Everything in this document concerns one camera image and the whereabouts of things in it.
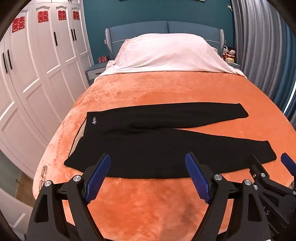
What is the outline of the black pants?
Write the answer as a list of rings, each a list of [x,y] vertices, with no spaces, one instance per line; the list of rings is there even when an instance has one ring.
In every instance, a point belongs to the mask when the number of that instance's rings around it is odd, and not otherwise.
[[[187,102],[130,106],[87,113],[83,136],[64,165],[84,172],[103,154],[109,177],[187,178],[185,156],[193,152],[214,173],[248,168],[248,158],[276,159],[268,141],[208,135],[193,128],[248,117],[238,103]]]

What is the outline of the left blue nightstand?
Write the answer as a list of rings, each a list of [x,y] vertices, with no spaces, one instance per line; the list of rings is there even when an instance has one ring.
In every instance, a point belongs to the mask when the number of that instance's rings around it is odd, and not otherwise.
[[[106,70],[107,62],[98,63],[86,70],[86,77],[89,85],[94,83],[96,77],[102,74]]]

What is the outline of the white wardrobe with red decals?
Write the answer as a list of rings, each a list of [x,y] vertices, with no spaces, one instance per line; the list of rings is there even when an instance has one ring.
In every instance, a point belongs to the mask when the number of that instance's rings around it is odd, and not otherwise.
[[[34,177],[93,64],[83,1],[31,1],[1,40],[1,151]]]

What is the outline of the white pillow cover sheet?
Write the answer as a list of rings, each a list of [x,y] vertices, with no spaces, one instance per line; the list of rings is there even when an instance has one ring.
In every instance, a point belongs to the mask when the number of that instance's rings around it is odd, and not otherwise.
[[[100,75],[189,71],[244,73],[228,65],[201,36],[186,33],[150,33],[127,39]]]

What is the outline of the red doll figurines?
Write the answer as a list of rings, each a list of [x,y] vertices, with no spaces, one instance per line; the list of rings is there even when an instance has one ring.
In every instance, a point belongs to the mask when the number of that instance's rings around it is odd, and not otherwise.
[[[223,48],[222,58],[226,63],[233,64],[235,61],[236,51],[233,48],[228,48],[226,45]]]

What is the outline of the right nightstand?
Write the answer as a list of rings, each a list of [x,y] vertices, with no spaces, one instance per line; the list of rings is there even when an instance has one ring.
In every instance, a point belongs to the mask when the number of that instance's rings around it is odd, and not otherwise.
[[[239,64],[236,64],[236,63],[228,63],[228,65],[232,66],[235,69],[241,70],[241,66]]]

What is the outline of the red boxes on nightstand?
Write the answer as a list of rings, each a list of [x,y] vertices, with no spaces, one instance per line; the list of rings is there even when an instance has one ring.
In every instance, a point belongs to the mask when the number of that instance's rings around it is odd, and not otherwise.
[[[109,61],[108,56],[101,56],[98,58],[98,63],[107,63]]]

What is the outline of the grey curtain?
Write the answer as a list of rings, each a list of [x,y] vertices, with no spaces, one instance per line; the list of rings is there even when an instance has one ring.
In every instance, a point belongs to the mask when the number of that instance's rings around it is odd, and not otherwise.
[[[295,124],[295,36],[268,1],[232,1],[236,60]]]

